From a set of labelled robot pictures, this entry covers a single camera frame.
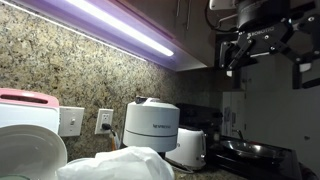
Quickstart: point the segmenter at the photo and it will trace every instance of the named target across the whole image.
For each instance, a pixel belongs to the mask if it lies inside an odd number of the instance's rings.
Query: pink lid
[[[9,88],[0,88],[0,103],[59,108],[59,101],[56,97]]]

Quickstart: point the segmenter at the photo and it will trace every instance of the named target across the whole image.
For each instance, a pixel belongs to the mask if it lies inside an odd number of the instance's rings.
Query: kitchen counter
[[[203,170],[200,170],[194,174],[186,174],[177,170],[174,170],[174,173],[176,180],[245,180],[243,177],[213,166],[206,166]]]

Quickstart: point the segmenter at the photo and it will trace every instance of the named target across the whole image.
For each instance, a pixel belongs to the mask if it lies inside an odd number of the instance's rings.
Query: plastic bag
[[[57,176],[59,180],[174,179],[171,166],[148,147],[127,147],[78,159],[58,169]]]

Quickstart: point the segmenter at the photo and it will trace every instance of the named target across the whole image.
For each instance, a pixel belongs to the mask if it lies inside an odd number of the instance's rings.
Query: white toaster
[[[205,164],[206,141],[202,130],[180,126],[177,148],[166,153],[166,160],[187,170],[199,170]]]

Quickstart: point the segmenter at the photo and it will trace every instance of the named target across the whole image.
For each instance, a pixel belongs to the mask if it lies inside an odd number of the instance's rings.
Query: light switch plate
[[[58,134],[61,137],[80,136],[84,108],[60,106],[60,126]]]
[[[112,126],[113,109],[99,109],[96,129],[94,134],[108,134],[110,130],[103,130],[102,124],[110,124]]]

